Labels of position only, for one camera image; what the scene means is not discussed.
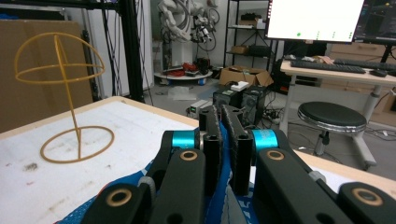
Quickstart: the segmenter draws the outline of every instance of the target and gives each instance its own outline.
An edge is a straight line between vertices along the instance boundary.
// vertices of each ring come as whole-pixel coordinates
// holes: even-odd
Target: stool leg
[[[329,132],[323,131],[318,138],[317,145],[315,146],[315,152],[314,154],[316,156],[321,156],[324,154],[324,148],[329,145],[330,138],[329,138]]]

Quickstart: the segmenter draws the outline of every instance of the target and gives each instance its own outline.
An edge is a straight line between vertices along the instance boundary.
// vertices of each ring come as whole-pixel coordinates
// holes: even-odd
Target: stool
[[[308,124],[319,127],[319,135],[314,154],[324,154],[325,146],[329,145],[329,132],[359,133],[364,131],[367,120],[359,112],[348,107],[326,103],[308,102],[298,108],[298,116]]]

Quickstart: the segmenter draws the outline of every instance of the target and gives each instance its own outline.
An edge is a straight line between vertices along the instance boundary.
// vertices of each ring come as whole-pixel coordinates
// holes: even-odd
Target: desk
[[[304,76],[304,77],[317,77],[317,78],[328,78],[328,79],[338,79],[344,81],[352,81],[358,83],[365,83],[374,85],[374,91],[365,96],[361,96],[356,92],[350,91],[339,91],[341,94],[325,93],[326,90],[322,88],[305,88],[305,94],[313,96],[311,99],[305,99],[306,101],[320,100],[320,101],[332,101],[332,103],[340,103],[343,99],[348,99],[349,102],[346,102],[344,105],[352,107],[353,109],[357,109],[360,111],[367,120],[370,120],[370,117],[373,114],[375,109],[375,105],[379,100],[379,95],[381,93],[382,86],[396,86],[396,77],[386,76],[386,77],[375,77],[370,75],[368,72],[366,74],[352,74],[352,73],[342,73],[342,72],[331,72],[331,71],[323,71],[316,69],[306,69],[306,68],[296,68],[291,67],[290,62],[283,62],[280,70],[285,72],[287,75],[291,76],[290,88],[288,93],[288,99],[285,105],[285,113],[280,121],[279,128],[284,133],[288,132],[288,118],[290,112],[290,105],[293,101],[294,97],[297,96],[296,92],[296,77]],[[370,149],[367,147],[366,143],[363,140],[363,132],[352,134],[354,139],[354,143],[357,145],[360,150],[360,154],[363,158],[363,161],[366,165],[366,168],[376,165],[376,161],[370,152]]]
[[[122,97],[85,105],[75,112],[80,125],[111,129],[115,133],[113,145],[87,161],[44,161],[39,156],[41,145],[59,130],[73,126],[70,113],[1,133],[0,223],[53,223],[63,219],[108,182],[143,169],[158,152],[163,131],[192,130],[198,126],[198,120]],[[340,184],[357,180],[396,199],[396,181],[298,154],[313,169],[322,171],[335,191]],[[35,169],[27,169],[33,163]]]

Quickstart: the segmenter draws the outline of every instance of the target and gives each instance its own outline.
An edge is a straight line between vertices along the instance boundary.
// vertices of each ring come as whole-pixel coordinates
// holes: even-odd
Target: black stool seat
[[[361,132],[367,124],[366,118],[359,112],[326,102],[303,103],[298,109],[298,116],[320,128],[343,133]]]

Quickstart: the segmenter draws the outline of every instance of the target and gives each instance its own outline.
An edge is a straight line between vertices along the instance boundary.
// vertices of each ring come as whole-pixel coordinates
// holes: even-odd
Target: monitor screen
[[[269,0],[265,36],[350,43],[364,0]]]
[[[355,42],[396,44],[396,1],[364,0]]]

